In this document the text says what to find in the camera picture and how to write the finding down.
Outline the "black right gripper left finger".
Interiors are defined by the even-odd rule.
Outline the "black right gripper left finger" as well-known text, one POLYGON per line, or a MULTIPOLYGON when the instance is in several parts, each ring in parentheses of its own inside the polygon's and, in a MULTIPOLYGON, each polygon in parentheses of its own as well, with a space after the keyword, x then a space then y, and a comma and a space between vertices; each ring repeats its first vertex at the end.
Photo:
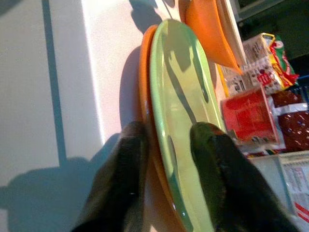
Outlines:
POLYGON ((142 232, 148 157, 146 126, 132 121, 97 171, 71 232, 142 232))

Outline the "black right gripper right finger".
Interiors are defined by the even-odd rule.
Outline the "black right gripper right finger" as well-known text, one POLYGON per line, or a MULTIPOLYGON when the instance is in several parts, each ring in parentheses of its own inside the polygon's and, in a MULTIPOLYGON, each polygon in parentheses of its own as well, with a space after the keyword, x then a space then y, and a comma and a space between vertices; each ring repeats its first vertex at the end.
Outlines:
POLYGON ((217 126, 195 123, 190 148, 215 232, 300 232, 261 172, 217 126))

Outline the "light green plate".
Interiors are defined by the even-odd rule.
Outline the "light green plate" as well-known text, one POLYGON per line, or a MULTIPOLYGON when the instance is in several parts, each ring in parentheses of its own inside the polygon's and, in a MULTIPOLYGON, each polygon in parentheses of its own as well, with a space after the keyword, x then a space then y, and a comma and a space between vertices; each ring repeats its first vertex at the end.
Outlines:
POLYGON ((215 232, 190 147, 190 129, 209 122, 224 130, 204 49, 189 26, 166 19, 150 53, 154 124, 172 209, 187 232, 215 232))

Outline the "clear plastic container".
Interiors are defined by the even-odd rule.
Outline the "clear plastic container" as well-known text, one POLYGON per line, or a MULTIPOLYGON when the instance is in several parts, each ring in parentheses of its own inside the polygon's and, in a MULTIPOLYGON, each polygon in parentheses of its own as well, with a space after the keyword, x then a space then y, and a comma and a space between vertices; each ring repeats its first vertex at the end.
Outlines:
POLYGON ((249 159, 288 211, 309 225, 309 150, 249 159))

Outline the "red box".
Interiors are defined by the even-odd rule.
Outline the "red box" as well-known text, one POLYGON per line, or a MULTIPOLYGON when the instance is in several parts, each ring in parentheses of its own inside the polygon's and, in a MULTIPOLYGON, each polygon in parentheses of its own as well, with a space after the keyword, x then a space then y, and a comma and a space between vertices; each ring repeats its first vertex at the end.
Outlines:
POLYGON ((239 148, 282 145, 262 86, 224 99, 220 105, 226 132, 239 148))

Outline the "dark red packet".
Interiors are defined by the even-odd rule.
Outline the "dark red packet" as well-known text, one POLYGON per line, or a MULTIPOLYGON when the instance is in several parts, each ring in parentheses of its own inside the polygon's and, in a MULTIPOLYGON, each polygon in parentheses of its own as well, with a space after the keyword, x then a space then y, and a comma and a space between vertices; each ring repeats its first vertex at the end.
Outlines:
POLYGON ((280 91, 270 99, 280 138, 288 152, 309 150, 309 109, 300 94, 280 91))

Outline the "black white printed packet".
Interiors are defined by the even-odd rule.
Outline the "black white printed packet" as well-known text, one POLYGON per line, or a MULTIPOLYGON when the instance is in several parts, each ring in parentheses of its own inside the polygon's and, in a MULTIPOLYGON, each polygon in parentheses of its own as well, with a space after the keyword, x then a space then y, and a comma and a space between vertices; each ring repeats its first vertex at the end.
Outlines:
POLYGON ((221 65, 217 65, 217 68, 226 97, 237 95, 249 89, 245 85, 245 81, 242 76, 238 73, 221 65))

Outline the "orange plate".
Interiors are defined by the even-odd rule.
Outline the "orange plate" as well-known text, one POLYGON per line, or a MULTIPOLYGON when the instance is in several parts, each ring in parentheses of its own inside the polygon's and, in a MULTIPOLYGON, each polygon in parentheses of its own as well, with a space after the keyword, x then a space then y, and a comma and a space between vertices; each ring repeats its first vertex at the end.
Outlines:
POLYGON ((154 33, 158 25, 151 25, 144 33, 139 58, 139 93, 142 120, 147 128, 149 164, 145 187, 145 221, 150 228, 145 232, 185 232, 180 217, 174 209, 174 201, 167 182, 152 111, 150 92, 150 53, 154 33))

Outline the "yellow red green snack packet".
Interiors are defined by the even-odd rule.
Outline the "yellow red green snack packet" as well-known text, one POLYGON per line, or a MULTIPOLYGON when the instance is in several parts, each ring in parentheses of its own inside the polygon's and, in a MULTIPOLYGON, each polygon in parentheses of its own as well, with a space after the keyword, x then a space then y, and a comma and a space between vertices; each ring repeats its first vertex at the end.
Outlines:
POLYGON ((271 95, 296 83, 299 75, 288 61, 280 36, 260 33, 242 44, 246 55, 242 69, 253 85, 261 84, 271 95))

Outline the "orange bowl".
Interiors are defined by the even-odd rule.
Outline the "orange bowl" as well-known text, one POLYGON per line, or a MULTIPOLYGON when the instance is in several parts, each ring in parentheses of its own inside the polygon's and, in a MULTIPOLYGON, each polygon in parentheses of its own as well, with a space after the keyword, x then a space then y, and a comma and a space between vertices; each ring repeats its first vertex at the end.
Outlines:
POLYGON ((238 74, 242 73, 224 35, 216 0, 190 0, 185 23, 199 39, 208 59, 238 74))

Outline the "beige board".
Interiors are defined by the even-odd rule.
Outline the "beige board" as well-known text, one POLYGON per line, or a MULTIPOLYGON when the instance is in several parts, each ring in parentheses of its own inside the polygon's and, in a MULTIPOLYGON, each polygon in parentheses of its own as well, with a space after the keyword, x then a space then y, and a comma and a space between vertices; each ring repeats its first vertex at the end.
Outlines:
POLYGON ((218 14, 224 35, 239 66, 246 64, 242 40, 234 17, 230 0, 216 0, 218 14))

